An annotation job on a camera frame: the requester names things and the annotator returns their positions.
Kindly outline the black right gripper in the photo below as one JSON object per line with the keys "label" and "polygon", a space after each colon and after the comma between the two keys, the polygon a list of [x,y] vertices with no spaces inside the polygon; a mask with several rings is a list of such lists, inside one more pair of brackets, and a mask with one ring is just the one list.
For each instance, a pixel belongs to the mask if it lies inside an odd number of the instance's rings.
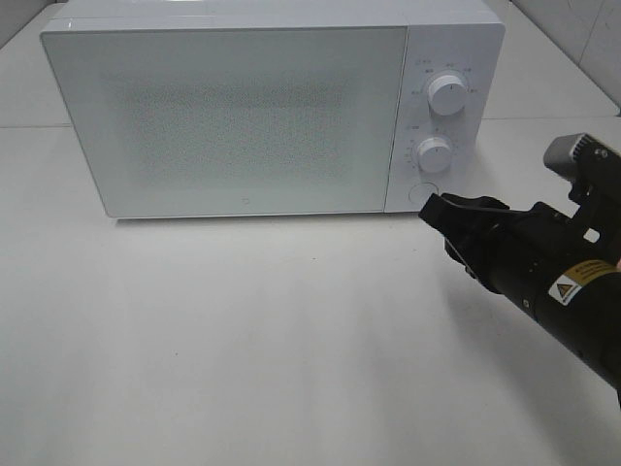
{"label": "black right gripper", "polygon": [[445,250],[486,289],[539,295],[581,249],[586,228],[538,202],[528,211],[481,196],[431,194],[418,217],[444,237]]}

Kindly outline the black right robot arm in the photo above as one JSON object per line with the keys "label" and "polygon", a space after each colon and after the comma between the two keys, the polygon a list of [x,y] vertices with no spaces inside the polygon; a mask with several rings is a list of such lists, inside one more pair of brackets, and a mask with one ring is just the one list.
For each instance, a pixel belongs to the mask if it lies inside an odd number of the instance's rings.
{"label": "black right robot arm", "polygon": [[555,139],[545,167],[571,185],[566,216],[538,202],[433,194],[419,217],[488,291],[505,296],[620,388],[620,155],[586,133]]}

